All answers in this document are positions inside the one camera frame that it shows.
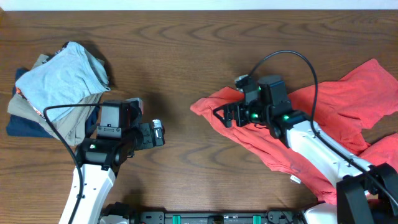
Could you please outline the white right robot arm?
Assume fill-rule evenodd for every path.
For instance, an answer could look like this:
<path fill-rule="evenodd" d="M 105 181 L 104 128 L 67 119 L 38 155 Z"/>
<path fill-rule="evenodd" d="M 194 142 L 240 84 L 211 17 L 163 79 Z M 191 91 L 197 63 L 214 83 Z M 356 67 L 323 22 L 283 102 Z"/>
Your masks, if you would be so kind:
<path fill-rule="evenodd" d="M 375 166 L 347 151 L 290 101 L 230 103 L 213 114 L 230 128 L 249 123 L 265 126 L 273 138 L 306 158 L 334 186 L 336 205 L 308 208 L 301 223 L 397 223 L 397 172 Z"/>

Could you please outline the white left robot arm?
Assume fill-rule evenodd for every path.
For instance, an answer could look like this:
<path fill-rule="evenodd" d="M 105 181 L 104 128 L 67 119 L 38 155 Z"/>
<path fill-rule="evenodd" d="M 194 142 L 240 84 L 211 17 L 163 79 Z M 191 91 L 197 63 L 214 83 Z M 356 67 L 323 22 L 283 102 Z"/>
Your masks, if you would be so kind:
<path fill-rule="evenodd" d="M 102 211 L 120 166 L 138 150 L 163 146 L 161 120 L 126 129 L 97 127 L 97 138 L 86 138 L 76 150 L 77 167 L 60 223 L 134 223 L 129 206 L 116 202 Z"/>

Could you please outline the beige folded garment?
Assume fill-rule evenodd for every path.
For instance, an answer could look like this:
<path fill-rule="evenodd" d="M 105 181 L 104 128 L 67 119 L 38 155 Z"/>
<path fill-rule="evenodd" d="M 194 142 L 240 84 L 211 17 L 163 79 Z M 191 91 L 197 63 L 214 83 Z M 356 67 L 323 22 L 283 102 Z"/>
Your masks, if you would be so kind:
<path fill-rule="evenodd" d="M 95 124 L 102 94 L 109 90 L 104 63 L 90 54 L 39 55 L 32 70 L 19 70 L 7 112 L 11 136 L 55 137 L 82 142 Z"/>

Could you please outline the light blue folded garment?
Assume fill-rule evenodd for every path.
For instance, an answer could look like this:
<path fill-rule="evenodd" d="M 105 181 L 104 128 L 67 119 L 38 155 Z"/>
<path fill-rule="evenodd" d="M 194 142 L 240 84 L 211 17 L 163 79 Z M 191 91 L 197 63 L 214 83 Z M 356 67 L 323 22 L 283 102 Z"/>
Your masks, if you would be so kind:
<path fill-rule="evenodd" d="M 47 111 L 51 121 L 71 112 L 70 105 L 110 90 L 104 66 L 77 42 L 69 42 L 47 63 L 23 74 L 16 87 L 42 113 L 46 107 L 65 105 Z"/>

